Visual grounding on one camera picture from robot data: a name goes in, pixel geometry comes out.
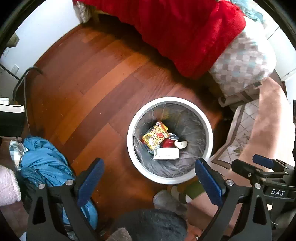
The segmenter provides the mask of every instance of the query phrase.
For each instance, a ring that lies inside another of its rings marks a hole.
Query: white trash can
[[[155,161],[141,143],[144,133],[158,120],[169,128],[169,133],[188,142],[180,150],[180,159]],[[145,177],[157,183],[178,184],[196,176],[197,158],[209,159],[213,132],[207,117],[196,105],[177,97],[163,97],[144,105],[135,114],[128,129],[127,146],[133,164]]]

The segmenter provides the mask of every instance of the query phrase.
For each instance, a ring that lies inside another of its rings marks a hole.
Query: electrical outlet
[[[16,74],[20,68],[15,64],[11,70],[13,74]]]

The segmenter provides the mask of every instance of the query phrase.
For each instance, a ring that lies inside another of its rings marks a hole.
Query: blue gripper pad
[[[273,159],[255,154],[252,158],[253,162],[256,164],[259,164],[263,167],[267,167],[267,168],[273,168],[274,167],[274,161]]]
[[[79,207],[85,205],[91,198],[96,185],[104,173],[104,161],[100,158],[96,158],[89,169],[87,177],[78,190],[77,205]]]
[[[222,176],[214,171],[203,158],[195,161],[195,173],[209,196],[211,203],[221,207],[223,205],[222,195],[226,191]]]

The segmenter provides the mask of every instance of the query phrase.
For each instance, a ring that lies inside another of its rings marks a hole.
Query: yellow snack bag
[[[153,129],[143,136],[144,143],[154,150],[165,138],[168,137],[168,128],[160,121],[156,122]]]

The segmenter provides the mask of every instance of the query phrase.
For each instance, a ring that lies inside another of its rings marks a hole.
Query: metal screw
[[[39,189],[43,189],[44,187],[45,187],[45,184],[44,183],[41,183],[41,184],[39,184]]]
[[[67,186],[71,186],[73,184],[73,182],[74,182],[73,180],[67,180],[66,181],[66,185]]]
[[[234,182],[233,182],[233,180],[228,179],[228,180],[226,180],[226,184],[228,186],[232,186],[234,184]]]
[[[255,183],[255,188],[257,188],[257,189],[260,189],[261,188],[261,185],[259,184],[259,183]]]

